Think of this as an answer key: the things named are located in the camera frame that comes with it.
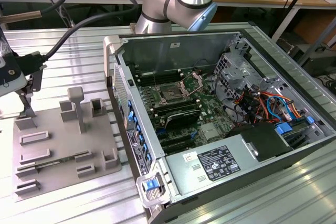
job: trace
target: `lab equipment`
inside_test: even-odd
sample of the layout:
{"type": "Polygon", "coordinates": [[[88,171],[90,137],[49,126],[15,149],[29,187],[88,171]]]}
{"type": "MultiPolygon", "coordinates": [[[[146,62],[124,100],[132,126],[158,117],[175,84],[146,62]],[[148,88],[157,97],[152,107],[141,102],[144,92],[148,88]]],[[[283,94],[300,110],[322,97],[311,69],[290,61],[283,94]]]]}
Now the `lab equipment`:
{"type": "Polygon", "coordinates": [[[336,138],[336,121],[285,70],[304,76],[300,67],[288,56],[276,60],[244,30],[105,41],[114,41],[105,46],[117,62],[108,90],[150,223],[285,169],[336,138]],[[146,190],[154,179],[159,188],[146,190]]]}
{"type": "Polygon", "coordinates": [[[203,30],[212,20],[217,4],[212,0],[143,0],[136,34],[166,33],[171,21],[188,31],[203,30]]]}

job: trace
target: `connector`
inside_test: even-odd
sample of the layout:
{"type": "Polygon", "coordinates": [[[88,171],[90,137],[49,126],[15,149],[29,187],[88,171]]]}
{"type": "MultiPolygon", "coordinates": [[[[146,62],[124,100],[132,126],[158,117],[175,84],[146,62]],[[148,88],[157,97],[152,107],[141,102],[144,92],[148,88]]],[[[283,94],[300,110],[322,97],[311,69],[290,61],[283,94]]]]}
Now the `connector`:
{"type": "Polygon", "coordinates": [[[148,153],[148,146],[147,146],[147,144],[143,144],[143,147],[142,147],[142,153],[143,153],[144,155],[147,155],[147,153],[148,153]]]}
{"type": "Polygon", "coordinates": [[[33,52],[22,57],[15,57],[15,60],[25,76],[33,74],[43,67],[45,58],[39,52],[33,52]]]}
{"type": "Polygon", "coordinates": [[[145,143],[145,138],[143,137],[142,134],[139,135],[139,143],[141,146],[145,143]]]}
{"type": "Polygon", "coordinates": [[[137,131],[137,133],[138,133],[138,134],[140,134],[140,133],[141,133],[141,128],[140,128],[140,126],[139,126],[139,125],[137,125],[137,127],[136,127],[136,131],[137,131]]]}
{"type": "Polygon", "coordinates": [[[137,119],[136,116],[134,116],[134,118],[133,118],[133,122],[134,122],[136,125],[138,124],[138,119],[137,119]]]}
{"type": "Polygon", "coordinates": [[[131,111],[130,114],[128,115],[128,121],[131,122],[133,120],[134,117],[134,112],[131,111]]]}
{"type": "Polygon", "coordinates": [[[146,161],[148,162],[148,166],[151,166],[151,164],[152,164],[152,162],[153,162],[151,154],[147,153],[145,159],[146,159],[146,161]]]}
{"type": "Polygon", "coordinates": [[[148,180],[143,184],[145,191],[151,191],[160,187],[160,184],[157,179],[148,180]]]}

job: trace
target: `circuit board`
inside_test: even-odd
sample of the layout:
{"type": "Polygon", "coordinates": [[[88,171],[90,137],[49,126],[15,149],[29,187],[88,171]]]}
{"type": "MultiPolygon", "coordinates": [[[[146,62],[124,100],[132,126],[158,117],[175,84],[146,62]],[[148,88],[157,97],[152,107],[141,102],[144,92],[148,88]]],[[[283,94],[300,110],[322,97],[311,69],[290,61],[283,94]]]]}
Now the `circuit board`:
{"type": "Polygon", "coordinates": [[[194,78],[192,75],[195,72],[192,70],[179,73],[187,77],[183,79],[182,88],[180,81],[138,87],[162,148],[168,154],[221,140],[234,127],[205,79],[201,76],[194,78]],[[164,112],[164,116],[156,112],[165,106],[172,108],[172,112],[164,112]],[[195,113],[195,117],[190,118],[190,123],[183,122],[184,126],[169,128],[169,118],[182,114],[184,109],[190,114],[195,113]]]}

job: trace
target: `blue latch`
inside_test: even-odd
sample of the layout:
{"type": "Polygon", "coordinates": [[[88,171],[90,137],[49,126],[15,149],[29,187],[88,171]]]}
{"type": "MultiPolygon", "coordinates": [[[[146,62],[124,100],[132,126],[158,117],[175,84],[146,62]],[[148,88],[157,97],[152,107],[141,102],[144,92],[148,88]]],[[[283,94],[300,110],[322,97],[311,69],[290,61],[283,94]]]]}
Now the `blue latch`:
{"type": "Polygon", "coordinates": [[[143,147],[142,147],[142,152],[143,152],[144,154],[146,154],[146,153],[148,152],[148,147],[147,147],[146,144],[143,145],[143,147]]]}
{"type": "Polygon", "coordinates": [[[145,138],[143,137],[142,134],[139,135],[139,140],[140,140],[140,144],[143,145],[145,142],[145,138]]]}
{"type": "Polygon", "coordinates": [[[276,130],[280,133],[280,134],[284,134],[286,132],[289,132],[292,130],[292,127],[289,126],[288,123],[281,123],[277,126],[276,130]]]}
{"type": "Polygon", "coordinates": [[[159,187],[160,185],[157,179],[148,180],[146,183],[144,183],[144,188],[146,191],[151,191],[159,187]]]}
{"type": "Polygon", "coordinates": [[[308,116],[306,119],[309,124],[313,124],[315,122],[314,118],[312,118],[311,116],[308,116]]]}
{"type": "Polygon", "coordinates": [[[134,112],[131,111],[130,114],[128,115],[128,121],[131,122],[133,120],[134,117],[134,112]]]}
{"type": "Polygon", "coordinates": [[[152,157],[151,157],[151,154],[147,154],[147,161],[148,161],[148,163],[151,165],[152,164],[152,157]]]}

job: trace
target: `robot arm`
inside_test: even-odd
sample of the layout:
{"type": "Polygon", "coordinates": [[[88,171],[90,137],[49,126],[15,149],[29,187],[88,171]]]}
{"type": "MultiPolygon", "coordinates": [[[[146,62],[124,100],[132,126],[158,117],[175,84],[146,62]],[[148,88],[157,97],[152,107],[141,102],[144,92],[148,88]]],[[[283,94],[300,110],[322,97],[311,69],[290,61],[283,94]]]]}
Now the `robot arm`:
{"type": "Polygon", "coordinates": [[[170,32],[171,21],[188,31],[203,30],[216,11],[217,4],[212,0],[143,0],[135,33],[170,32]]]}

